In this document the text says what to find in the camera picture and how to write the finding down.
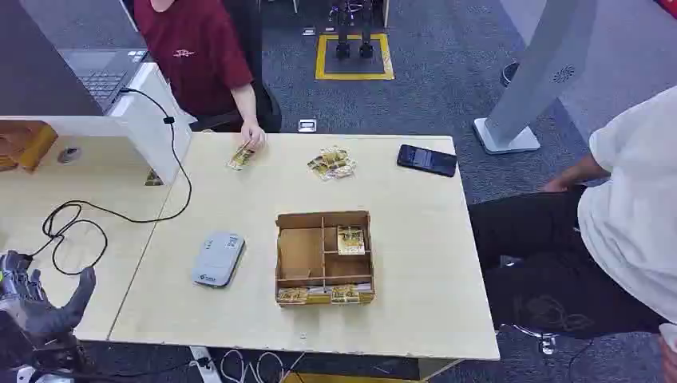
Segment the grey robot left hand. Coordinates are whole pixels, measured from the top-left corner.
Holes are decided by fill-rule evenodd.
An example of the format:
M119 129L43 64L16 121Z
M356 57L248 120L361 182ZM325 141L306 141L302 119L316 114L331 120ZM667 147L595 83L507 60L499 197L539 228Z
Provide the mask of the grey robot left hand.
M81 322L97 278L92 267L80 274L69 301L61 307L48 299L39 269L29 270L32 258L8 250L1 255L1 311L9 315L35 344L46 343L72 332Z

